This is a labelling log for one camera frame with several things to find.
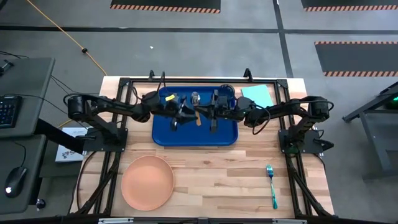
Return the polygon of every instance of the white paper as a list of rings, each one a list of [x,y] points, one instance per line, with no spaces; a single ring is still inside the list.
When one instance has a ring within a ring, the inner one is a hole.
[[[69,134],[70,136],[84,136],[87,134],[87,129],[85,128],[62,128],[64,133]],[[73,152],[64,146],[59,145],[57,156],[55,157],[55,162],[75,162],[75,161],[82,161],[86,151],[83,151],[83,155]]]

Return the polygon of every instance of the teal fork handle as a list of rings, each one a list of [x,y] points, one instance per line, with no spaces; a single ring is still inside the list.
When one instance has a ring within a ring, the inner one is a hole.
[[[272,183],[272,179],[271,179],[271,190],[272,190],[272,206],[274,207],[274,209],[277,209],[278,203],[276,202],[274,184]]]

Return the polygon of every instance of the gray floor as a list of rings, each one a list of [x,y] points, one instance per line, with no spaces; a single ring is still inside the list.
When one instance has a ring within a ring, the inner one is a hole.
[[[177,27],[276,29],[272,0],[223,0],[221,14],[188,14],[110,10],[107,1],[36,0],[62,26]],[[398,11],[304,12],[300,0],[279,0],[285,29],[397,30]],[[9,1],[0,12],[0,25],[50,26],[24,0]],[[246,67],[255,77],[286,77],[278,34],[72,32],[109,75],[167,75],[240,77]],[[60,32],[0,31],[0,50],[30,57],[54,57],[53,75],[76,91],[97,92],[102,73]],[[363,182],[361,176],[378,170],[376,153],[367,142],[359,120],[346,124],[341,117],[397,78],[324,77],[314,41],[393,40],[396,35],[286,35],[295,78],[304,78],[309,95],[320,95],[336,105],[331,118],[319,124],[324,138],[335,143],[325,153],[326,175],[335,213],[344,218],[396,222],[398,179]],[[65,109],[63,91],[53,82],[46,99]],[[45,104],[41,117],[58,125],[66,120]],[[65,214],[76,177],[46,180],[40,195],[52,206],[0,220]]]

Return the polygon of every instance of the teal cloth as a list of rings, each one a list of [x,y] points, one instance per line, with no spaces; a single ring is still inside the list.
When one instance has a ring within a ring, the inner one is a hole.
[[[262,106],[263,108],[274,105],[266,85],[242,88],[242,94],[244,97],[251,99],[257,105]]]

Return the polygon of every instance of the floor mat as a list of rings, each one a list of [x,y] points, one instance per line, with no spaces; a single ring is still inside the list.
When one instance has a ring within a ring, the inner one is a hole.
[[[319,41],[315,48],[327,77],[398,77],[396,41]]]
[[[112,0],[111,9],[220,13],[221,0]]]
[[[396,0],[301,0],[307,12],[398,9]]]

